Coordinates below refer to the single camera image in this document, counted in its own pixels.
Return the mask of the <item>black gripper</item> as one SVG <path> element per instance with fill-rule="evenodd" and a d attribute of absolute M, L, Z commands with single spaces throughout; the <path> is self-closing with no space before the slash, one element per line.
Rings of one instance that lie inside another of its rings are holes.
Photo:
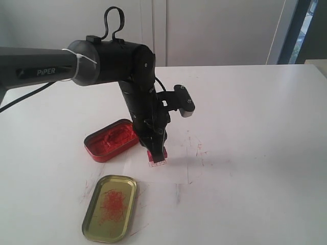
<path fill-rule="evenodd" d="M 151 100 L 141 106 L 141 111 L 133 113 L 132 121 L 140 144 L 153 157 L 162 155 L 167 139 L 166 126 L 170 122 L 170 116 L 163 106 Z"/>

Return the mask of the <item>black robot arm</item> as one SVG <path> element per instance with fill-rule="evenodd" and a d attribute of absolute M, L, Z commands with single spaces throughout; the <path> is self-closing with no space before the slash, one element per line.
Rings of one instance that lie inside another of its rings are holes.
<path fill-rule="evenodd" d="M 118 82 L 142 146 L 154 162 L 165 160 L 170 119 L 154 86 L 155 55 L 147 46 L 88 36 L 62 50 L 1 48 L 1 96 L 10 89 L 61 80 L 79 86 Z"/>

